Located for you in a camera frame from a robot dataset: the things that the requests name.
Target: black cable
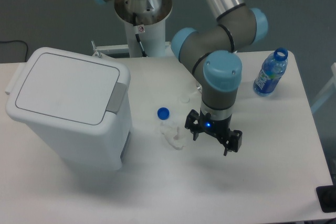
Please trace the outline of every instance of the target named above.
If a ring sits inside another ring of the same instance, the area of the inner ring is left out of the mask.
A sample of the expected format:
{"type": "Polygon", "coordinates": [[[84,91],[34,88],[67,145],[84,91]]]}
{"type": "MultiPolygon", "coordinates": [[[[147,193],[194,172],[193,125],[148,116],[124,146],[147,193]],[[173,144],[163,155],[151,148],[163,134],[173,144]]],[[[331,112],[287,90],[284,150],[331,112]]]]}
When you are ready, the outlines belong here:
{"type": "MultiPolygon", "coordinates": [[[[133,27],[137,26],[136,24],[137,24],[136,13],[133,13],[133,27]]],[[[145,49],[143,48],[143,45],[141,43],[139,34],[135,34],[135,37],[136,37],[137,42],[139,43],[139,47],[140,47],[140,50],[141,50],[141,53],[142,53],[142,57],[147,57],[145,49]]]]}
{"type": "Polygon", "coordinates": [[[327,220],[325,223],[323,224],[329,224],[329,223],[332,223],[334,220],[336,220],[336,218],[333,218],[333,219],[330,219],[330,220],[327,220]]]}
{"type": "Polygon", "coordinates": [[[26,45],[26,54],[25,54],[25,62],[27,62],[27,55],[28,55],[28,44],[23,41],[23,40],[8,40],[8,41],[0,41],[0,44],[7,44],[7,43],[13,43],[13,42],[19,42],[19,43],[23,43],[26,45]]]}

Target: bottle cap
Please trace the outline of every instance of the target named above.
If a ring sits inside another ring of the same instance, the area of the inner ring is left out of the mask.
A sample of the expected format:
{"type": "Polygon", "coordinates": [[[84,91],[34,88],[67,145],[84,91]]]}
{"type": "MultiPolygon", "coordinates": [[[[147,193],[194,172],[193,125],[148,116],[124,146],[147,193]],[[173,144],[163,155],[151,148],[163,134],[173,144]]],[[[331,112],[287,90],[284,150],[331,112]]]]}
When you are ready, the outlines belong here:
{"type": "Polygon", "coordinates": [[[286,48],[279,47],[277,50],[274,51],[274,58],[277,61],[284,61],[288,57],[288,51],[286,48]]]}
{"type": "Polygon", "coordinates": [[[158,109],[158,117],[161,120],[167,120],[169,118],[169,109],[162,107],[158,109]]]}

